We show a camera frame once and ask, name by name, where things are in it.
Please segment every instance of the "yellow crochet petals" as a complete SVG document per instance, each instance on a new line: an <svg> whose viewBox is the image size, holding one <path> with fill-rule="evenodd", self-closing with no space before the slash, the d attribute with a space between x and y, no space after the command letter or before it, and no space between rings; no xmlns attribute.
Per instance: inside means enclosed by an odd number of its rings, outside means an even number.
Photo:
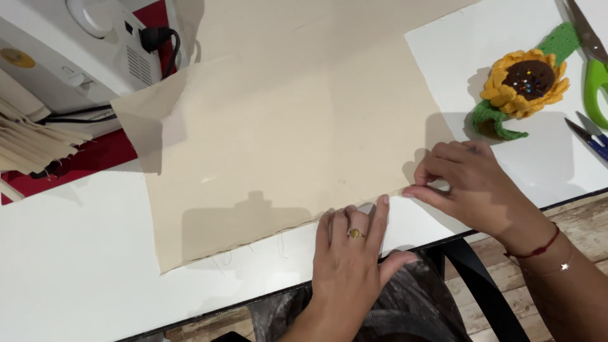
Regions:
<svg viewBox="0 0 608 342"><path fill-rule="evenodd" d="M517 95L515 89L502 84L509 74L508 69L521 61L537 60L548 64L555 73L555 82L551 89L538 99L526 100L523 96ZM537 111L542 110L545 105L556 103L563 99L564 92L570 86L568 79L560 79L566 71L566 62L555 67L555 54L545 55L539 49L532 49L528 52L515 51L506 54L497 60L492 66L492 73L481 92L483 99L489 100L490 104L497 107L501 112L510 117L523 118L531 116Z"/></svg>

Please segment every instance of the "crochet sunflower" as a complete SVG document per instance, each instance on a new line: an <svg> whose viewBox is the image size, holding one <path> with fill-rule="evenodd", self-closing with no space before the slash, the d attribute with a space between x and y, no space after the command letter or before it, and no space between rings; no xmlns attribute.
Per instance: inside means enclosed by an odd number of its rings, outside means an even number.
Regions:
<svg viewBox="0 0 608 342"><path fill-rule="evenodd" d="M567 78L561 80L565 72L566 62L555 66L555 54L512 52L494 63L480 95L510 117L528 117L562 100L570 86Z"/></svg>
<svg viewBox="0 0 608 342"><path fill-rule="evenodd" d="M495 140L527 137L526 132L507 130L503 121L523 119L560 101L570 86L562 79L564 60L580 47L574 25L563 23L537 49L512 52L496 61L480 94L483 100L472 112L474 130Z"/></svg>

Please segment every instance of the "blue thread snips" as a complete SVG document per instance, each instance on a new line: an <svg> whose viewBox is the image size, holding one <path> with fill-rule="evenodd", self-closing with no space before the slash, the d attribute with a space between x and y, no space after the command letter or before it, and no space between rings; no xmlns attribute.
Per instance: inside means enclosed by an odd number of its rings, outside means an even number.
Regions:
<svg viewBox="0 0 608 342"><path fill-rule="evenodd" d="M578 118L581 120L583 126L585 128L580 127L574 122L568 120L566 118L566 124L570 127L570 129L576 133L581 139L583 139L587 145L589 145L603 160L608 162L608 137L602 133L601 130L585 115L576 112ZM597 141L593 140L593 136L596 136L599 141L601 141L604 146L600 145Z"/></svg>

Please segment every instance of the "scissors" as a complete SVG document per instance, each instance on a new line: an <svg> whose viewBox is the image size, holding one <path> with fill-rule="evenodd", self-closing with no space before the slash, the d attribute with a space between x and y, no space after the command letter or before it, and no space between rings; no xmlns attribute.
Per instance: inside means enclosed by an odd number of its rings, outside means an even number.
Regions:
<svg viewBox="0 0 608 342"><path fill-rule="evenodd" d="M600 131L599 128L585 115L581 114L580 112L576 112L576 115L578 115L578 118L581 120L582 125L585 126L585 128L580 127L567 118L565 118L566 124L570 126L570 129L572 129L576 135L585 140L587 145L589 145L600 157L602 157L603 160L608 162L608 137L606 137L604 133L602 133L602 131ZM599 139L599 141L602 142L602 144L604 144L604 146L593 140L594 135Z"/></svg>
<svg viewBox="0 0 608 342"><path fill-rule="evenodd" d="M598 105L599 88L608 91L608 53L576 1L567 0L567 2L582 49L589 60L583 95L585 110L597 126L608 130L608 120L602 115Z"/></svg>

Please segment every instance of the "white sewing machine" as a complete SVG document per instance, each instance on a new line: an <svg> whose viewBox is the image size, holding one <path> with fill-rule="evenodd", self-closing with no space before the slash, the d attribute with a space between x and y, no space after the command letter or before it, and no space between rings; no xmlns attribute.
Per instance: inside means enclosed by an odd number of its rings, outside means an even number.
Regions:
<svg viewBox="0 0 608 342"><path fill-rule="evenodd" d="M157 52L140 44L145 26L117 0L0 0L0 68L48 109L106 104L161 79ZM94 135L120 128L93 125Z"/></svg>

